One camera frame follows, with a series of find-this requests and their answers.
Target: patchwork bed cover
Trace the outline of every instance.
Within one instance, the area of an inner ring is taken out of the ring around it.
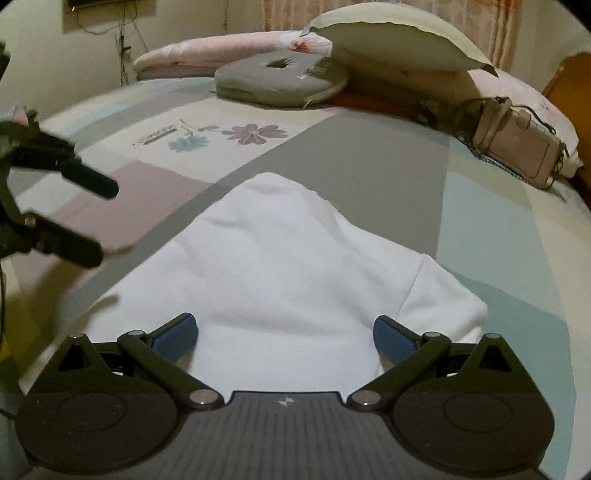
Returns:
[[[213,87],[208,78],[141,82],[43,123],[121,191],[105,202],[55,174],[21,172],[10,178],[20,208],[112,255],[92,271],[35,252],[3,262],[2,371],[17,372],[26,390],[48,345],[80,329],[102,294],[230,189],[270,171],[354,225],[431,255],[484,300],[485,330],[507,338],[554,412],[543,471],[580,479],[591,465],[591,215],[576,195],[536,190],[399,118],[260,108]]]

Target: black clamp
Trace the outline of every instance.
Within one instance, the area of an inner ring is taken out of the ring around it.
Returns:
[[[103,259],[100,245],[35,212],[21,213],[8,188],[8,175],[13,167],[58,171],[66,180],[105,199],[116,197],[119,186],[83,164],[72,143],[40,130],[34,113],[28,120],[29,126],[0,122],[0,258],[36,249],[83,267],[97,267]]]
[[[346,404],[261,392],[225,404],[174,364],[197,341],[188,313],[113,343],[75,333],[26,396],[17,436],[47,479],[337,478],[341,466],[372,480],[545,479],[553,416],[502,336],[452,343],[382,316],[374,339],[394,366]]]

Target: beige handbag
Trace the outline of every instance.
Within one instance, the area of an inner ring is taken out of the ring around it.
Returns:
[[[568,155],[551,125],[510,98],[469,100],[456,115],[454,134],[477,157],[496,160],[539,189],[554,183]]]

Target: cushion hole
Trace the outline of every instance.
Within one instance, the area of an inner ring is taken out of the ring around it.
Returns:
[[[272,69],[284,69],[291,63],[290,59],[273,60],[267,63],[267,66]]]

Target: white cloth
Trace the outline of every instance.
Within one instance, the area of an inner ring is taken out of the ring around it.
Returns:
[[[346,397],[383,372],[372,339],[379,315],[473,342],[487,312],[428,255],[351,225],[271,173],[211,205],[105,294],[113,296],[85,327],[92,341],[193,313],[199,341],[188,372],[226,400],[233,390]]]

